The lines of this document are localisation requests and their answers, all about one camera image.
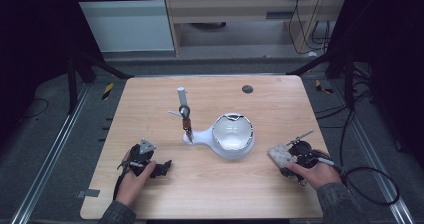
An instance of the wooden table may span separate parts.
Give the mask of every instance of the wooden table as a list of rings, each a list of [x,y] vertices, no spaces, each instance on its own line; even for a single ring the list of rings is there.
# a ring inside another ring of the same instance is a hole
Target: wooden table
[[[244,85],[253,92],[242,91]],[[228,112],[253,125],[255,146],[229,161],[209,147],[184,144],[178,87],[185,87],[193,129],[205,130]],[[326,151],[302,80],[297,76],[185,76],[128,80],[98,161],[81,216],[98,219],[112,201],[116,170],[141,138],[155,144],[157,163],[172,160],[167,176],[150,179],[132,209],[139,219],[248,219],[321,217],[315,191],[282,176],[267,151],[314,129],[303,140]]]

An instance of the person's sleeve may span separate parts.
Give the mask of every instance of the person's sleeve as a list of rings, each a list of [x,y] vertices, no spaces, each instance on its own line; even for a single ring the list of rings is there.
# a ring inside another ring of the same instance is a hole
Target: person's sleeve
[[[324,223],[369,223],[352,193],[341,183],[330,183],[317,190]]]
[[[103,217],[99,220],[99,224],[109,224],[109,223],[134,223],[135,221],[135,213],[124,204],[113,201],[105,213]]]

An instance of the gray carpet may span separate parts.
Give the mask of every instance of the gray carpet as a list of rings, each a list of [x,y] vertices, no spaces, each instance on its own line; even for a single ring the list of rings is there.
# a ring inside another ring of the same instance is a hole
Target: gray carpet
[[[207,75],[207,74],[281,74],[295,70],[307,63],[307,59],[252,58],[190,61],[144,61],[111,63],[118,69],[133,75]],[[318,91],[315,79],[322,76],[322,66],[315,68],[304,84],[314,111],[323,111],[342,105],[336,94]],[[80,116],[60,155],[52,175],[35,206],[30,220],[32,222],[85,222],[79,215],[83,199],[77,193],[88,188],[96,162],[107,136],[107,127],[115,113],[124,80],[95,68],[96,82],[90,85],[89,94]],[[114,83],[108,100],[102,100],[105,86]],[[332,83],[322,80],[325,88],[334,88]],[[366,86],[358,87],[358,94],[366,91]],[[60,76],[42,84],[37,89],[33,105],[16,128],[10,140],[10,148],[1,154],[0,164],[0,220],[8,222],[22,202],[38,170],[43,164],[55,138],[64,123],[68,110],[67,78]],[[389,171],[390,176],[400,187],[405,201],[416,223],[424,223],[424,171],[409,153],[399,153],[394,148],[393,137],[383,118],[369,98],[356,103],[356,118],[362,120],[373,146]],[[330,118],[319,120],[321,131],[330,155],[339,163],[341,128],[346,120],[341,112]],[[367,160],[351,126],[347,128],[343,143],[345,168],[367,166]],[[374,198],[382,199],[380,188],[372,174],[365,173],[352,177],[361,190]],[[356,194],[358,202],[369,220],[375,223],[397,223],[389,207],[370,203]]]

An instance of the white wall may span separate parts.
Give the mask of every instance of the white wall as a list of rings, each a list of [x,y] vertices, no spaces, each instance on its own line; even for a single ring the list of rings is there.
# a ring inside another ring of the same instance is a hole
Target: white wall
[[[174,50],[162,0],[80,5],[102,52]]]

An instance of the human hand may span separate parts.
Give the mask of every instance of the human hand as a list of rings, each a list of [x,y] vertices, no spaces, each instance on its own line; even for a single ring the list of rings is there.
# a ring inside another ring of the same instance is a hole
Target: human hand
[[[128,159],[128,155],[129,151],[125,155],[124,160]],[[127,172],[119,185],[115,201],[128,207],[132,205],[143,189],[144,184],[149,179],[150,174],[155,169],[155,166],[156,162],[151,161],[139,176],[136,176],[132,171]]]
[[[318,162],[312,168],[304,168],[299,164],[288,162],[286,167],[301,175],[315,189],[329,183],[341,183],[339,173],[330,165]]]

